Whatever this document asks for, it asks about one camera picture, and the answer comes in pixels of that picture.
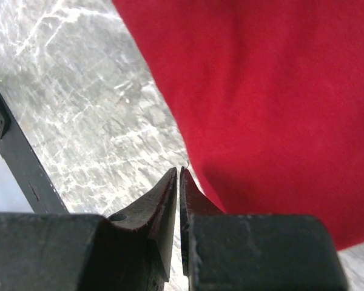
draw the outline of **small hole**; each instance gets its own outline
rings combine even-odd
[[[127,219],[127,215],[122,213],[115,213],[109,217],[110,221],[123,221]]]

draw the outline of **black clamp jaw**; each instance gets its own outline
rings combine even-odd
[[[0,213],[0,290],[158,290],[169,280],[177,170],[109,218]],[[333,241],[305,215],[225,215],[180,175],[189,290],[347,290]]]
[[[169,280],[177,170],[99,215],[0,213],[0,290],[161,291]]]
[[[308,215],[225,215],[180,176],[181,252],[190,291],[348,290],[333,240]]]

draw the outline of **red fabric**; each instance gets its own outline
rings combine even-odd
[[[214,203],[364,241],[364,1],[114,3]]]

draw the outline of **gray marble countertop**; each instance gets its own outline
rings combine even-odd
[[[0,91],[70,212],[108,216],[187,163],[109,1],[0,0]],[[187,290],[179,231],[177,221],[166,290]],[[364,290],[364,246],[341,257],[353,289]]]

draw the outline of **marble surface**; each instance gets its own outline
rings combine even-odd
[[[187,163],[108,0],[0,0],[0,91],[70,212],[110,215]],[[166,290],[187,290],[179,248],[177,221]],[[342,260],[353,289],[364,290],[364,246]]]

